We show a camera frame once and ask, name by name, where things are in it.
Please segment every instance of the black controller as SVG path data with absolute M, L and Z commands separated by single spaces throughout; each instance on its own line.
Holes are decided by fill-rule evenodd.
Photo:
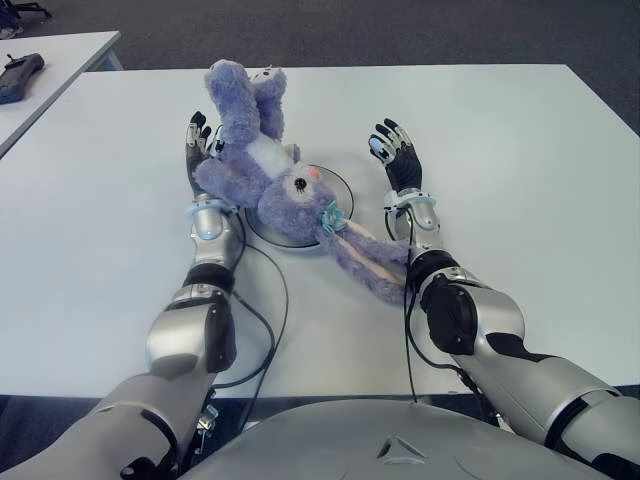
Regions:
M 4 66 L 0 75 L 0 104 L 22 100 L 27 89 L 27 82 L 31 76 L 44 66 L 42 57 L 33 53 L 20 58 L 13 58 Z

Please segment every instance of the floor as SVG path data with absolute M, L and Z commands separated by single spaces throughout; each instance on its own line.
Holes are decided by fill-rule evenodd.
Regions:
M 561 63 L 640 133 L 637 0 L 42 0 L 23 36 L 120 30 L 126 69 Z M 638 387 L 625 389 L 638 396 Z M 435 398 L 474 414 L 473 399 Z M 93 399 L 0 396 L 0 471 L 54 441 Z M 231 418 L 242 406 L 227 405 Z

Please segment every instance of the stuffed bunny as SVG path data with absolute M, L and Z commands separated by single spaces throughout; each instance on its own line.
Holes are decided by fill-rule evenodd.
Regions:
M 198 184 L 228 202 L 257 208 L 263 223 L 292 239 L 319 242 L 378 297 L 402 303 L 404 275 L 383 265 L 404 268 L 408 244 L 379 242 L 345 219 L 320 171 L 300 163 L 297 148 L 290 154 L 282 145 L 284 72 L 267 68 L 249 79 L 242 65 L 220 60 L 205 84 L 223 123 L 224 147 L 198 166 Z

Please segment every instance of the bunny leg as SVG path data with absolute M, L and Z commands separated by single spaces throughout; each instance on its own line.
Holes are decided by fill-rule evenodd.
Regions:
M 194 177 L 198 185 L 211 195 L 246 208 L 258 206 L 267 186 L 264 178 L 232 169 L 215 158 L 202 162 Z
M 266 136 L 281 141 L 284 132 L 282 95 L 287 77 L 279 68 L 265 68 L 251 80 L 256 105 L 260 112 L 260 130 Z
M 378 298 L 401 305 L 404 301 L 404 279 L 362 255 L 338 235 L 321 237 L 338 264 L 367 286 Z
M 224 141 L 244 147 L 260 133 L 260 114 L 247 72 L 239 63 L 217 61 L 205 75 L 205 86 L 224 125 Z
M 352 221 L 347 222 L 347 228 L 340 235 L 361 254 L 378 263 L 393 263 L 404 265 L 407 263 L 409 244 L 404 241 L 380 242 L 364 227 Z

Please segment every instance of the white table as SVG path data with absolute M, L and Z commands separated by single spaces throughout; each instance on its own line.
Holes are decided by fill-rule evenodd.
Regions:
M 19 58 L 39 53 L 45 63 L 29 80 L 23 100 L 0 105 L 0 158 L 82 72 L 122 70 L 111 50 L 118 38 L 120 32 L 97 32 L 0 42 L 1 65 L 9 61 L 7 54 Z
M 203 73 L 84 74 L 0 162 L 0 393 L 102 396 L 145 370 L 148 328 L 192 255 L 183 139 L 194 110 L 215 123 Z M 640 142 L 567 67 L 287 74 L 285 141 L 349 182 L 356 221 L 384 238 L 387 183 L 366 140 L 389 116 L 416 142 L 446 244 L 519 303 L 528 348 L 614 385 L 640 382 Z M 401 309 L 321 252 L 250 241 L 291 290 L 263 395 L 408 393 Z M 237 288 L 279 328 L 266 260 L 248 251 Z M 238 359 L 220 381 L 266 351 L 257 322 L 238 305 L 234 315 Z M 446 360 L 416 317 L 425 350 Z M 414 374 L 421 393 L 466 391 L 415 357 Z

